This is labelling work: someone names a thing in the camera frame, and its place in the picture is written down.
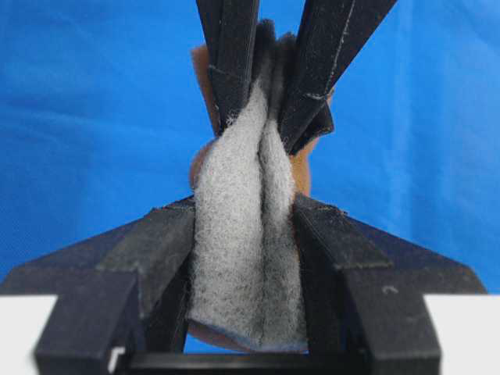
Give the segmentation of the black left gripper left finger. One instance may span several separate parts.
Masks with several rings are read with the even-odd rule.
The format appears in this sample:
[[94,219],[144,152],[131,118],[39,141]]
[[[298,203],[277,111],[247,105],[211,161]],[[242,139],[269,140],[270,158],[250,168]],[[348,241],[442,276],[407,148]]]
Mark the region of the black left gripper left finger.
[[35,327],[36,373],[111,374],[118,349],[182,352],[194,218],[185,198],[13,268],[2,295],[56,297]]

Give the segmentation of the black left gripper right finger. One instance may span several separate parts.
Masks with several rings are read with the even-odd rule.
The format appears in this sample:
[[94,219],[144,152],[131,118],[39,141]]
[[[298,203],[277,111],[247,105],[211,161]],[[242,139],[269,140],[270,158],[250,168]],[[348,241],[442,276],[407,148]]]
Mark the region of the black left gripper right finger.
[[441,349],[426,294],[482,294],[460,262],[297,195],[309,352],[340,374],[436,374]]

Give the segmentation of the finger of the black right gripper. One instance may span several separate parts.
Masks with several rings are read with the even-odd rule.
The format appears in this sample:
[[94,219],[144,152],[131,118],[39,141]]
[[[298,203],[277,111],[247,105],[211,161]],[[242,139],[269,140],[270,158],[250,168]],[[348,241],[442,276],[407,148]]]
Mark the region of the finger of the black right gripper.
[[291,81],[280,111],[285,151],[295,155],[334,129],[327,104],[339,77],[395,0],[309,0],[296,41]]
[[214,95],[217,135],[227,121],[246,106],[252,79],[259,1],[198,0],[205,43],[208,77]]

